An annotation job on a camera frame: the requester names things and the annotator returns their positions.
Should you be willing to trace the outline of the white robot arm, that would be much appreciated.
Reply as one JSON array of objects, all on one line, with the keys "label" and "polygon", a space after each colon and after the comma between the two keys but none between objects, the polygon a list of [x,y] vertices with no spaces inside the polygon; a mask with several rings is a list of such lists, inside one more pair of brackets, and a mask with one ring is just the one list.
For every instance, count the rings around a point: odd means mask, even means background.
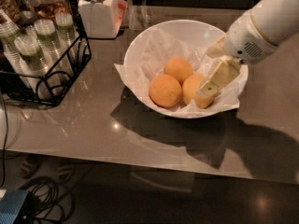
[{"label": "white robot arm", "polygon": [[214,60],[197,93],[213,96],[240,74],[241,65],[257,63],[299,31],[299,0],[261,0],[232,23],[205,55]]}]

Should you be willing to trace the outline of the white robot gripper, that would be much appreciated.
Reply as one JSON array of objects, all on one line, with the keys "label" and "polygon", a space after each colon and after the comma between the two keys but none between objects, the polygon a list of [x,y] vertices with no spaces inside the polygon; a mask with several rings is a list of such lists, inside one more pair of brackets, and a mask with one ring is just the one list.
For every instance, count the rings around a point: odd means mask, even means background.
[{"label": "white robot gripper", "polygon": [[[202,97],[216,95],[240,75],[241,64],[238,60],[257,63],[277,48],[258,28],[252,12],[246,11],[230,26],[226,35],[206,49],[208,57],[220,58],[213,63],[209,75],[200,83],[196,93]],[[223,56],[226,53],[235,59]]]}]

